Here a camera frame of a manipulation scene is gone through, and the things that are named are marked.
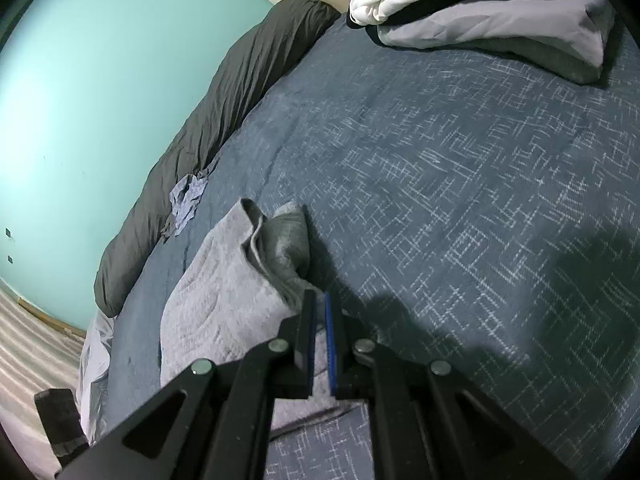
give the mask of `screw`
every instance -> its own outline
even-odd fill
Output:
[[[197,359],[191,363],[191,371],[196,375],[207,375],[213,368],[213,363],[208,359]]]
[[[287,349],[289,349],[289,343],[284,339],[277,337],[276,339],[269,341],[269,350],[276,352],[276,354],[282,354],[283,352],[286,352]]]
[[[353,344],[353,349],[360,354],[368,354],[373,351],[376,344],[371,339],[358,339]]]
[[[445,376],[451,373],[451,365],[446,361],[434,361],[430,368],[435,375]]]

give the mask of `wooden trim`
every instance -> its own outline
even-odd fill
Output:
[[[39,319],[41,322],[43,322],[47,326],[51,327],[53,330],[56,330],[57,332],[62,332],[63,334],[66,334],[68,336],[76,336],[82,339],[86,338],[86,332],[84,330],[80,330],[75,326],[69,325],[69,323],[65,323],[64,321],[60,321],[59,319],[56,319],[55,317],[52,317],[49,314],[45,314],[38,307],[32,305],[27,300],[25,300],[24,298],[16,294],[15,291],[10,286],[8,286],[3,280],[0,280],[0,288],[2,288],[2,290],[5,290],[9,294],[9,296],[11,296],[12,299],[18,305],[20,305],[24,310],[26,310],[29,314]]]

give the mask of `blue bedsheet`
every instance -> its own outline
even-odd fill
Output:
[[[196,218],[116,322],[113,427],[159,388],[167,297],[242,196],[308,207],[310,280],[420,361],[450,360],[580,478],[640,422],[640,53],[600,88],[338,22],[223,147]],[[269,479],[370,478],[366,410],[271,445]]]

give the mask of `teal wall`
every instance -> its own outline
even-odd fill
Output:
[[[102,251],[226,50],[269,8],[34,1],[0,53],[2,279],[87,326]]]

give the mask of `pillow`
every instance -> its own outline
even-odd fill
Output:
[[[598,80],[614,22],[607,0],[465,0],[431,16],[377,27],[388,46],[511,52],[577,83]]]
[[[266,91],[339,16],[319,0],[282,0],[229,49],[207,94],[151,169],[140,197],[102,255],[94,294],[107,317],[120,313],[158,242],[171,213],[169,193],[175,184],[209,165]]]

